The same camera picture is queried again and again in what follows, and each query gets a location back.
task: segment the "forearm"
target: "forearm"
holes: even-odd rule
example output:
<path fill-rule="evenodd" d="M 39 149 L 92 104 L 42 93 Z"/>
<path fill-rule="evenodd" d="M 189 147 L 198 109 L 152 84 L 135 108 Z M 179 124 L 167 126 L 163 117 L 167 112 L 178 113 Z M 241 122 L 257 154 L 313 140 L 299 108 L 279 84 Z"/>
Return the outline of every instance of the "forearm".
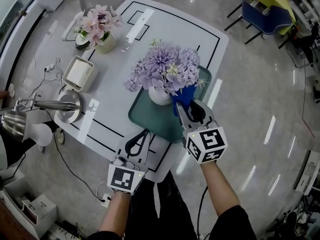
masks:
<path fill-rule="evenodd" d="M 227 179 L 215 162 L 202 163 L 206 184 L 216 214 L 220 216 L 231 207 L 240 205 L 240 201 Z"/>
<path fill-rule="evenodd" d="M 110 231 L 122 237 L 126 230 L 131 196 L 120 192 L 113 194 L 99 231 Z"/>

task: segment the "power outlet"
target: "power outlet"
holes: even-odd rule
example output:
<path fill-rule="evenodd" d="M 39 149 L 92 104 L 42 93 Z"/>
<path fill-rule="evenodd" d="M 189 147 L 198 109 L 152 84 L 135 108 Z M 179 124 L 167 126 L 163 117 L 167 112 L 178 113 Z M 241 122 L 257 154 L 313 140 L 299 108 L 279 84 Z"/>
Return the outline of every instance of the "power outlet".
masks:
<path fill-rule="evenodd" d="M 111 195 L 109 194 L 104 194 L 103 195 L 103 200 L 105 200 L 105 202 L 100 202 L 100 204 L 105 207 L 105 208 L 108 208 L 109 204 L 110 204 L 110 201 L 111 201 Z"/>

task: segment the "flower pot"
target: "flower pot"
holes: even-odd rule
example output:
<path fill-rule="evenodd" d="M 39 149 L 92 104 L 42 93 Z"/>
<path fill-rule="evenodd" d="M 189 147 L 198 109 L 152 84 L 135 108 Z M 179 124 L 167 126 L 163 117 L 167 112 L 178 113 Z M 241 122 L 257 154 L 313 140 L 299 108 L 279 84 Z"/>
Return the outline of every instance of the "flower pot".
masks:
<path fill-rule="evenodd" d="M 108 37 L 103 41 L 103 45 L 97 45 L 95 49 L 101 54 L 106 54 L 115 47 L 116 43 L 117 40 L 115 36 L 109 32 Z"/>
<path fill-rule="evenodd" d="M 172 102 L 170 94 L 167 93 L 167 95 L 163 97 L 153 86 L 149 88 L 148 92 L 150 99 L 157 105 L 164 106 Z"/>

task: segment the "metal cylinder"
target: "metal cylinder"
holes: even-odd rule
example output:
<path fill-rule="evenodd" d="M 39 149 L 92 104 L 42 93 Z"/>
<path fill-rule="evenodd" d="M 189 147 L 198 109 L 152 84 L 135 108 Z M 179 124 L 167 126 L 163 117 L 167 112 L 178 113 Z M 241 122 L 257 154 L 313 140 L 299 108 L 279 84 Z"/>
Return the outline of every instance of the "metal cylinder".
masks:
<path fill-rule="evenodd" d="M 1 117 L 3 130 L 18 142 L 24 141 L 27 125 L 27 114 L 21 111 L 7 111 Z"/>
<path fill-rule="evenodd" d="M 80 108 L 80 106 L 74 102 L 51 100 L 36 100 L 34 102 L 34 106 L 41 109 L 58 110 L 64 112 L 71 112 Z"/>

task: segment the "white plastic container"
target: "white plastic container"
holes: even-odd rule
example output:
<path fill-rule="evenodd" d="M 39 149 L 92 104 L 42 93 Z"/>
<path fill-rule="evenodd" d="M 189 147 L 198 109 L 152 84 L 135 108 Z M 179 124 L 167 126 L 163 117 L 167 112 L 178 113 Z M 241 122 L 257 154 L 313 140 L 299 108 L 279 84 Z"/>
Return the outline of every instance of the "white plastic container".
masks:
<path fill-rule="evenodd" d="M 87 64 L 89 64 L 91 66 L 91 69 L 89 72 L 87 72 L 87 76 L 83 82 L 83 85 L 82 86 L 77 86 L 75 85 L 74 83 L 70 82 L 67 77 L 68 77 L 68 74 L 71 70 L 71 68 L 73 67 L 74 63 L 76 60 L 79 60 L 79 61 L 82 61 L 82 62 L 85 62 Z M 62 77 L 62 81 L 69 87 L 71 87 L 72 89 L 74 89 L 75 91 L 77 92 L 84 92 L 84 93 L 87 93 L 92 85 L 92 83 L 94 82 L 94 80 L 96 79 L 97 75 L 98 75 L 98 70 L 94 67 L 94 64 L 86 59 L 83 59 L 79 56 L 74 56 L 71 60 L 71 62 L 69 63 L 65 73 L 63 74 L 63 77 Z"/>

